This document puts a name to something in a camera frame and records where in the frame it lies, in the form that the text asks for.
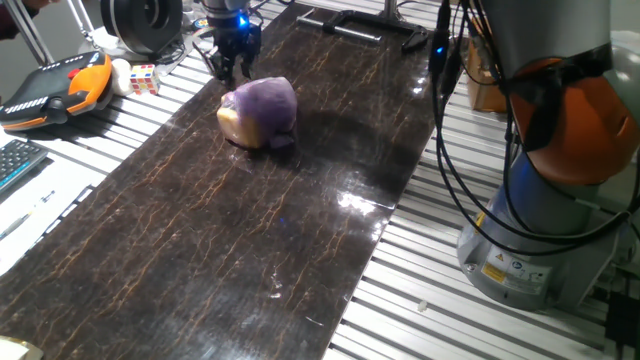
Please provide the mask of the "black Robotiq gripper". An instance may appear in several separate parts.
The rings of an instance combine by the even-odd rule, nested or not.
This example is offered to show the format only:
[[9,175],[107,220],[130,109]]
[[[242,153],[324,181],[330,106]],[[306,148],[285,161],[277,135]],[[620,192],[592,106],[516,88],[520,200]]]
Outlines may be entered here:
[[249,20],[246,13],[229,18],[213,18],[214,43],[218,47],[209,57],[216,79],[226,88],[235,88],[233,75],[236,56],[242,55],[241,72],[251,79],[253,62],[261,49],[261,28]]

